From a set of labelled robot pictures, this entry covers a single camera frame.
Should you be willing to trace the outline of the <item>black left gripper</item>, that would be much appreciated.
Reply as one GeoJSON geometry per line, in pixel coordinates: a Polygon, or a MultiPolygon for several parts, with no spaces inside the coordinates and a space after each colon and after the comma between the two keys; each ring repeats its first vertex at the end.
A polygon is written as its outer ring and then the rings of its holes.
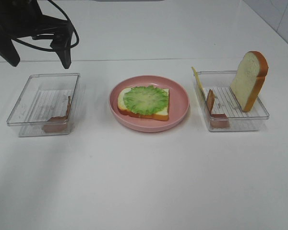
{"type": "Polygon", "coordinates": [[[71,65],[73,26],[68,19],[59,19],[42,13],[36,0],[0,0],[0,56],[16,67],[20,57],[11,38],[50,35],[50,47],[58,55],[63,67],[71,65]]]}

